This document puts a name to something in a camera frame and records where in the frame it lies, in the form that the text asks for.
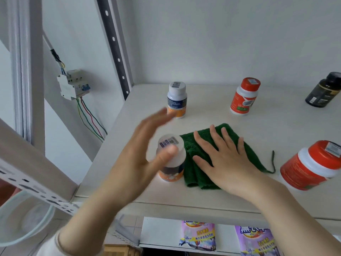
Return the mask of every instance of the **white sleeve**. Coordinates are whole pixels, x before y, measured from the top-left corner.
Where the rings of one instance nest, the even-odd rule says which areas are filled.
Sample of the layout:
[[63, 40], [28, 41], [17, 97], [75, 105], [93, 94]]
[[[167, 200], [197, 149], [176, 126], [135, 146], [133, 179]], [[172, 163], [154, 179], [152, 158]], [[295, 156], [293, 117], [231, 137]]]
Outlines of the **white sleeve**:
[[[45, 242], [40, 250], [38, 251], [36, 256], [72, 256], [70, 254], [65, 253], [59, 244], [59, 232], [58, 231], [52, 238], [50, 238], [47, 242]], [[100, 256], [103, 252], [103, 249], [99, 254], [94, 256]]]

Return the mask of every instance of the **black bottle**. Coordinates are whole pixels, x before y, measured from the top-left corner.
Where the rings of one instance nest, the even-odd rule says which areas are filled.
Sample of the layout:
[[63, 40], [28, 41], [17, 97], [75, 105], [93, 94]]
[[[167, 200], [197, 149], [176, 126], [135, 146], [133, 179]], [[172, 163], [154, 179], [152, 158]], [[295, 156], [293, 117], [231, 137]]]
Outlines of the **black bottle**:
[[311, 106], [325, 107], [341, 90], [341, 73], [331, 72], [322, 79], [305, 99]]

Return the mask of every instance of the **red wire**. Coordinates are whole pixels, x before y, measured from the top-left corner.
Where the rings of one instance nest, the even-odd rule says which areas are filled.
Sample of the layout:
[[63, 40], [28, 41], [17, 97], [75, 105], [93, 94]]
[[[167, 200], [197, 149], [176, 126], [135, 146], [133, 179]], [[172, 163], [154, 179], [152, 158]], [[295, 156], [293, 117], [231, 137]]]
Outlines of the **red wire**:
[[80, 102], [82, 103], [82, 106], [83, 106], [83, 108], [85, 109], [85, 111], [87, 112], [87, 114], [90, 116], [91, 121], [92, 121], [92, 124], [93, 124], [93, 125], [95, 126], [95, 128], [97, 129], [97, 131], [98, 131], [98, 133], [100, 134], [101, 138], [103, 138], [103, 137], [102, 137], [102, 134], [100, 133], [100, 131], [99, 131], [98, 128], [96, 127], [95, 123], [93, 122], [93, 119], [92, 119], [91, 114], [90, 114], [90, 113], [88, 112], [88, 110], [85, 108], [84, 102], [83, 102], [83, 98], [82, 98], [82, 97], [80, 98]]

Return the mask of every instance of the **circuit breaker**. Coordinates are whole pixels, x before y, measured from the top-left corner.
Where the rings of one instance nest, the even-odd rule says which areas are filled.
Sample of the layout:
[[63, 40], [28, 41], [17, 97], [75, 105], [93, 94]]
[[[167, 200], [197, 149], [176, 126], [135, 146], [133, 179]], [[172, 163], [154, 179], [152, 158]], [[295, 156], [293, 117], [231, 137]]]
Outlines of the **circuit breaker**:
[[83, 79], [82, 70], [69, 70], [66, 75], [58, 75], [57, 80], [61, 95], [68, 100], [79, 98], [90, 92], [89, 84]]

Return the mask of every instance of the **hand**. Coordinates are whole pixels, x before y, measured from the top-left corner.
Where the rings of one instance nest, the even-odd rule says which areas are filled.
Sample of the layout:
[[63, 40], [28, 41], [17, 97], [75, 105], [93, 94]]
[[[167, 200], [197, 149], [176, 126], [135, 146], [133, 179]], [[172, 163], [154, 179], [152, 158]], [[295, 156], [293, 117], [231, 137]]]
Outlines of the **hand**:
[[175, 115], [176, 111], [167, 114], [167, 108], [163, 108], [142, 120], [117, 158], [103, 185], [110, 193], [112, 201], [120, 207], [134, 201], [147, 188], [156, 173], [178, 153], [177, 146], [168, 145], [154, 160], [146, 160], [148, 144], [156, 129]]
[[193, 156], [193, 160], [218, 187], [250, 201], [250, 195], [254, 193], [250, 188], [274, 181], [249, 161], [242, 137], [238, 140], [237, 149], [226, 128], [221, 129], [223, 138], [216, 132], [214, 125], [210, 126], [210, 133], [219, 151], [202, 139], [197, 131], [194, 132], [194, 139], [210, 156], [213, 167], [197, 155]]

